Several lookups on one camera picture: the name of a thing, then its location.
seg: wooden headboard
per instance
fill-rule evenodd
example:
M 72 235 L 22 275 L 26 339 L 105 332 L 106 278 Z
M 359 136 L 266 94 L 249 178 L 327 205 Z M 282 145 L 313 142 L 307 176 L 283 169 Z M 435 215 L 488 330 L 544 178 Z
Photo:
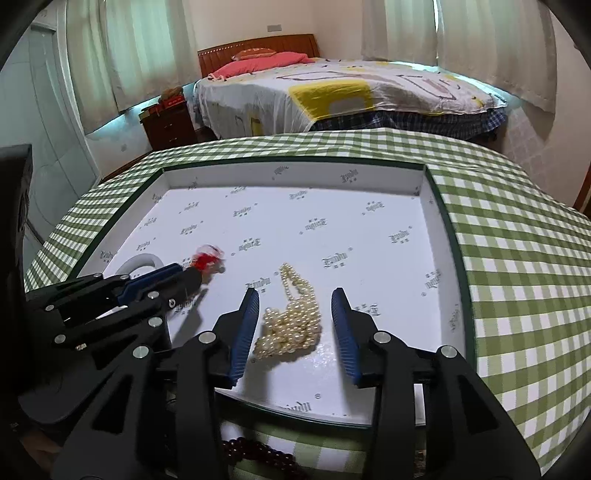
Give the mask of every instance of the wooden headboard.
M 217 47 L 199 50 L 201 75 L 206 77 L 232 61 L 232 56 L 248 48 L 271 48 L 275 51 L 295 51 L 305 53 L 310 58 L 320 56 L 314 34 L 277 35 L 275 37 L 253 38 Z

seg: red toy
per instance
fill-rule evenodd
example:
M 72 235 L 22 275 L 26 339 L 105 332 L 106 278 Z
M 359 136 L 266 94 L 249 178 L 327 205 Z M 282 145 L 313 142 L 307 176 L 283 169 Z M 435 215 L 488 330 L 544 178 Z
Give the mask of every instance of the red toy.
M 201 273 L 212 273 L 222 262 L 223 252 L 213 245 L 203 245 L 191 258 L 191 267 L 197 268 Z

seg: wooden nightstand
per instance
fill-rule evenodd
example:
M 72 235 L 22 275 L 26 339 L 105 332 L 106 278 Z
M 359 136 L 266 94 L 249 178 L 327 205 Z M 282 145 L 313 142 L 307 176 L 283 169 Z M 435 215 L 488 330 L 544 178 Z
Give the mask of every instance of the wooden nightstand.
M 197 143 L 197 135 L 187 102 L 166 108 L 140 120 L 153 150 L 182 147 Z

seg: white curtain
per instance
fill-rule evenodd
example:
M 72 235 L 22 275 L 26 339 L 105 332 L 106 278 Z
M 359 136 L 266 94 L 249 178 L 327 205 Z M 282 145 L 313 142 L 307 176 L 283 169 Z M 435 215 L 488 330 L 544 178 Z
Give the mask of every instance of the white curtain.
M 556 42 L 539 0 L 438 0 L 439 66 L 548 112 L 556 107 Z
M 433 0 L 363 0 L 366 60 L 437 64 Z
M 200 78 L 183 0 L 69 0 L 66 38 L 85 133 Z

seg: green checkered tablecloth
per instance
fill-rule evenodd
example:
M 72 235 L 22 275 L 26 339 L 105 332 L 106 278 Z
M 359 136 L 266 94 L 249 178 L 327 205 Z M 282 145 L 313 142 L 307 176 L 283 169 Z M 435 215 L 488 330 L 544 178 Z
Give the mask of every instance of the green checkered tablecloth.
M 591 405 L 591 221 L 541 192 L 518 165 L 486 148 L 374 129 L 232 139 L 156 152 L 70 209 L 26 273 L 27 290 L 65 280 L 101 228 L 159 169 L 269 155 L 427 165 L 466 267 L 478 374 L 547 470 Z M 295 452 L 304 466 L 316 469 L 315 478 L 361 471 L 361 443 L 286 429 L 260 434 L 277 448 Z M 235 476 L 256 478 L 251 467 L 241 465 Z

